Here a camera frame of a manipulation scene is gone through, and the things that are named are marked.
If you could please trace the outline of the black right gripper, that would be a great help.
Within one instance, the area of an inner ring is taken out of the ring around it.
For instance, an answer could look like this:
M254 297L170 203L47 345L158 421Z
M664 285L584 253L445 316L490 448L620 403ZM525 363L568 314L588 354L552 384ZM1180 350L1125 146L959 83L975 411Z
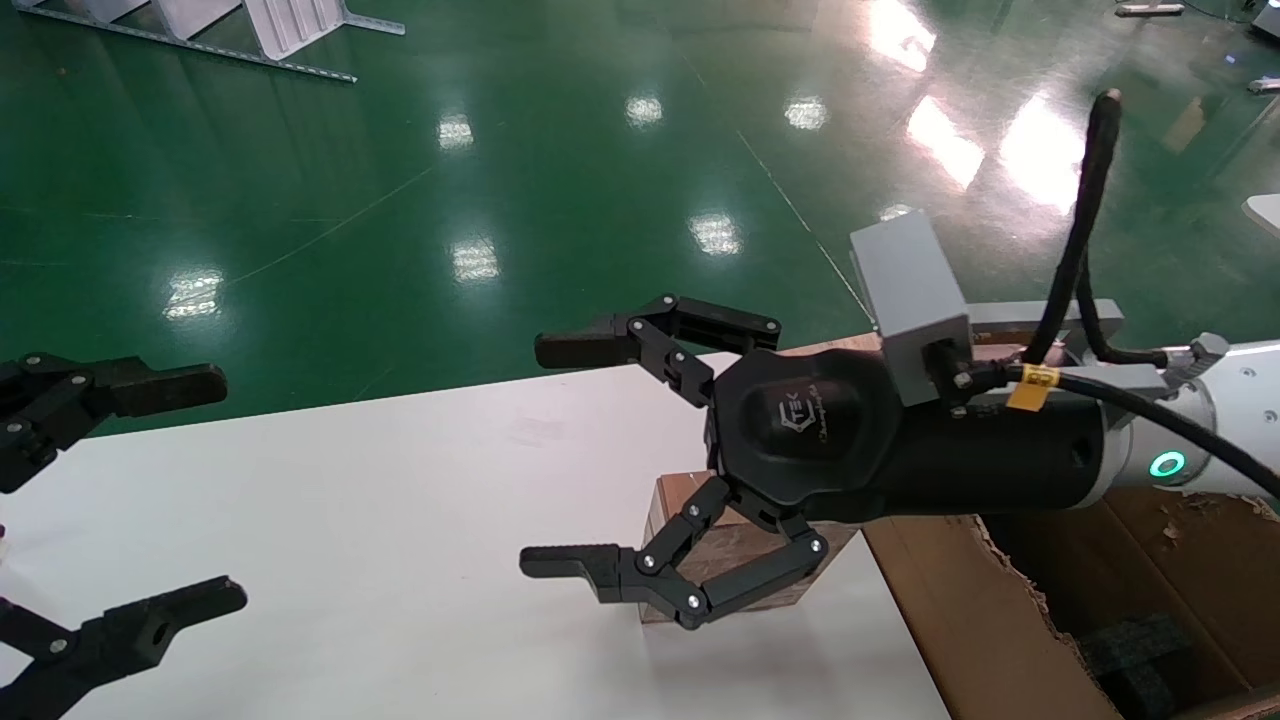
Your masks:
M717 475L640 550L526 547L521 573L577 577L599 603L645 603L696 630L813 577L829 543L806 520L1065 510L1100 483L1105 424L1096 402L1051 401L1037 413L998 401L908 405L877 351L769 352L780 336L773 318L678 295L600 316L584 331L538 334L544 369L635 364L691 406L709 407ZM686 343L745 356L714 379ZM783 544L703 583L689 580L680 564L728 510Z

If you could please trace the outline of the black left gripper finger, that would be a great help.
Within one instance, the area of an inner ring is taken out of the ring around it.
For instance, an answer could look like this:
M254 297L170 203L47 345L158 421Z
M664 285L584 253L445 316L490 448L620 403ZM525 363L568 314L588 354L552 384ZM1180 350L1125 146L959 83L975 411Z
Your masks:
M70 630L3 600L3 644L31 661L3 687L1 716L60 719L91 692L157 667L179 632L247 605L241 584L218 577L109 609Z
M1 365L1 491L15 493L111 416L138 418L219 404L212 364L156 370L141 357L78 363L28 354Z

